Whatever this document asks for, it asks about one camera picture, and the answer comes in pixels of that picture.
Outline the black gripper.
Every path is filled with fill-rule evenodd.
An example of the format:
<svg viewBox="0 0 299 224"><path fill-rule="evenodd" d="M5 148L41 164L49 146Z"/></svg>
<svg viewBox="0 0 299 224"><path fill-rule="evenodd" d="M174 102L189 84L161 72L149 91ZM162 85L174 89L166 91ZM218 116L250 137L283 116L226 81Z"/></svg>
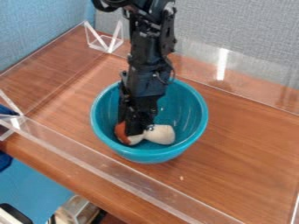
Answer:
<svg viewBox="0 0 299 224"><path fill-rule="evenodd" d="M129 136L141 135L155 124L158 101L166 94L173 62L167 57L154 60L130 56L129 70L121 73L118 122Z"/></svg>

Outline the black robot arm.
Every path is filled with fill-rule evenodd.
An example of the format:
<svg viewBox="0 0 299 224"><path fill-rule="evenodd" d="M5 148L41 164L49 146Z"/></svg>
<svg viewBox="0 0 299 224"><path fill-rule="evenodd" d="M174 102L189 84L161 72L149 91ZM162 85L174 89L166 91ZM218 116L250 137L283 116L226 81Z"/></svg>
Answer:
<svg viewBox="0 0 299 224"><path fill-rule="evenodd" d="M123 11L130 21L129 69L121 73L118 123L122 137L145 133L155 124L158 100L174 74L169 54L174 52L175 0L91 0L98 10Z"/></svg>

